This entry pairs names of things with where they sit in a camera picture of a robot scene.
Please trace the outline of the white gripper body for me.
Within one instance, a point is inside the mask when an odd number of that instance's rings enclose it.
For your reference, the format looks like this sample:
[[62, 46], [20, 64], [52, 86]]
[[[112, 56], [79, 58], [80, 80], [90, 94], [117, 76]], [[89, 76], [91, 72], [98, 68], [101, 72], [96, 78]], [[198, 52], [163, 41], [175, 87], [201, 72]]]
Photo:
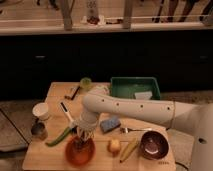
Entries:
[[77, 125], [85, 132], [93, 132], [99, 122], [99, 115], [96, 113], [82, 113], [78, 120]]

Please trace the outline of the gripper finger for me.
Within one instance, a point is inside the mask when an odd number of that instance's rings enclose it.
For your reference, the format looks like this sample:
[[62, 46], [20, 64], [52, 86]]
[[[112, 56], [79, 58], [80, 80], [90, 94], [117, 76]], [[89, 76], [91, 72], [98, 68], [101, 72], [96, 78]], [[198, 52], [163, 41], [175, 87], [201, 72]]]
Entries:
[[77, 137], [78, 137], [79, 141], [83, 142], [83, 133], [82, 132], [77, 132]]
[[88, 133], [87, 140], [93, 139], [93, 138], [94, 138], [94, 133], [93, 132]]

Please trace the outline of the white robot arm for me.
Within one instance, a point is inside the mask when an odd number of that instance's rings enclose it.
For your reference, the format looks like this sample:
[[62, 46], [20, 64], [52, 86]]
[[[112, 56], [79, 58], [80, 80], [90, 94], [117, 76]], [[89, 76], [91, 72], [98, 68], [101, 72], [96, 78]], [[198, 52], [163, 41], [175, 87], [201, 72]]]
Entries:
[[100, 115], [110, 113], [189, 134], [194, 137], [189, 171], [213, 171], [213, 103], [122, 99], [90, 92], [82, 106], [77, 125], [83, 131], [95, 130]]

